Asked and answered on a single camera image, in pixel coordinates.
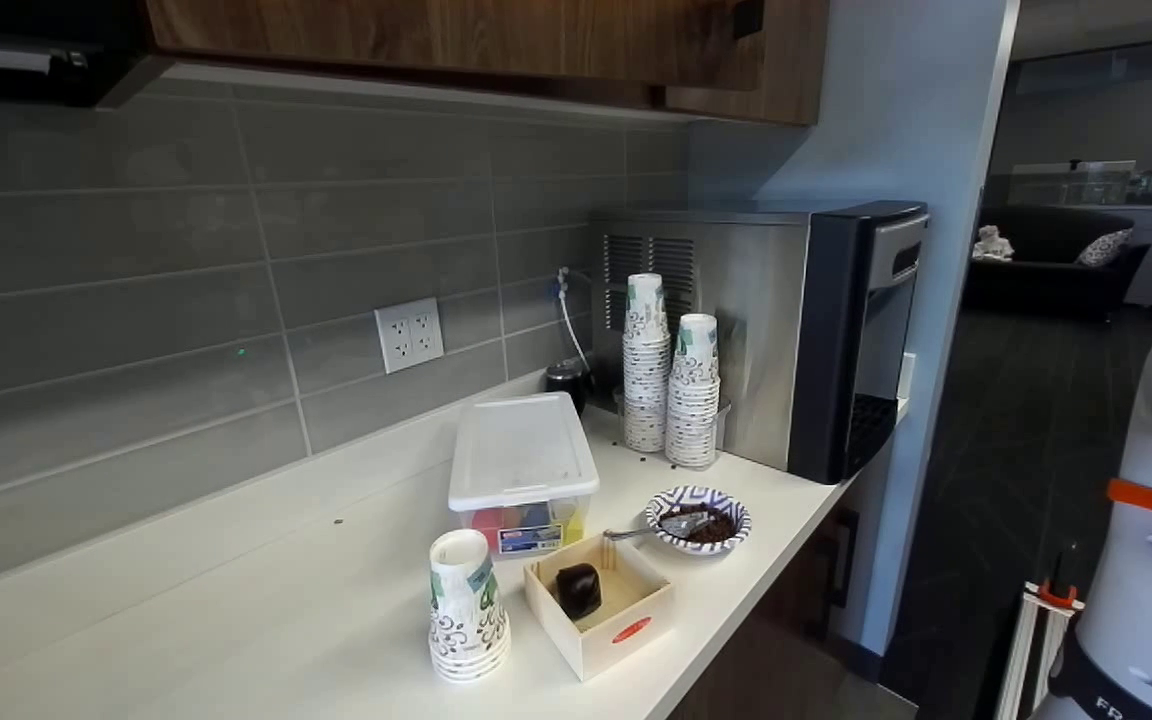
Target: stainless steel appliance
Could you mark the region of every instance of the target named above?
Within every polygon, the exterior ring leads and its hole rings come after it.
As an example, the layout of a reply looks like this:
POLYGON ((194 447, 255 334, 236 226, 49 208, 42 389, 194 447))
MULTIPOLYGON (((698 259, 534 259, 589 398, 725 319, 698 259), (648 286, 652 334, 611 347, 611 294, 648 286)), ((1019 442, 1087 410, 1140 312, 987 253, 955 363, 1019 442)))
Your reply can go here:
MULTIPOLYGON (((618 208, 598 219, 604 286, 662 272, 663 303, 722 316, 730 454, 813 482, 855 477, 897 429, 923 206, 618 208)), ((618 355, 626 298, 601 298, 618 355)))

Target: stack of paper cups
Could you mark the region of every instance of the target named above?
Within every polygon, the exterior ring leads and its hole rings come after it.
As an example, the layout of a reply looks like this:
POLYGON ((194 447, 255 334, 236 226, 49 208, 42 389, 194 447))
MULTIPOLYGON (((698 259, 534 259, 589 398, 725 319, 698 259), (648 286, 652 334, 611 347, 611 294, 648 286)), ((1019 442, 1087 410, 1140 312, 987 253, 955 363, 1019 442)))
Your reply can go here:
POLYGON ((637 454, 663 447, 663 375, 667 375, 667 325, 662 278, 630 278, 626 308, 626 443, 637 454))
POLYGON ((722 360, 717 316, 688 312, 667 374, 663 457, 707 467, 722 457, 722 360))

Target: lid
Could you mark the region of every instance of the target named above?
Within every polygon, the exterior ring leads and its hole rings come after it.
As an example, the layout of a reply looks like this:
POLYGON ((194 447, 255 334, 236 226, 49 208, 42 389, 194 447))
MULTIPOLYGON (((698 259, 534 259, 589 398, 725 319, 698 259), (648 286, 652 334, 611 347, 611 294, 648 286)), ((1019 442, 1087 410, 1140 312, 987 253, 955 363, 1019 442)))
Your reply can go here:
POLYGON ((451 457, 451 513, 593 495, 601 471, 567 394, 469 410, 451 457))

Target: ceiling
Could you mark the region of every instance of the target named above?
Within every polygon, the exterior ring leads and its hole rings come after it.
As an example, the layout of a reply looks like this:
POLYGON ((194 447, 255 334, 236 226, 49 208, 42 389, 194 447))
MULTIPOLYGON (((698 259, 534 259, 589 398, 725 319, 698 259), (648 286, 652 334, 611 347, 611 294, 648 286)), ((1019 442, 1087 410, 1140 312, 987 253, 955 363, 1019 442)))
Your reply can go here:
POLYGON ((1013 60, 1150 44, 1152 0, 1019 0, 1013 60))

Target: bowl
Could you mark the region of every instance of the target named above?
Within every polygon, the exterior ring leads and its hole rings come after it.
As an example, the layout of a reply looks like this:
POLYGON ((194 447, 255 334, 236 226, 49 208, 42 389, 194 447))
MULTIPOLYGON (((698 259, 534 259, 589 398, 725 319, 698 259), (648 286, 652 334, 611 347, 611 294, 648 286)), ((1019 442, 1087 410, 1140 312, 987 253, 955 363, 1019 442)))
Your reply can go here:
POLYGON ((730 557, 746 535, 750 535, 750 508, 737 503, 737 495, 722 491, 722 489, 705 489, 705 485, 681 485, 662 491, 648 513, 645 513, 648 528, 658 528, 652 535, 685 557, 730 557), (667 535, 662 528, 663 515, 674 513, 688 513, 688 508, 713 508, 722 515, 730 515, 737 528, 731 535, 713 540, 713 528, 702 528, 698 535, 667 535))

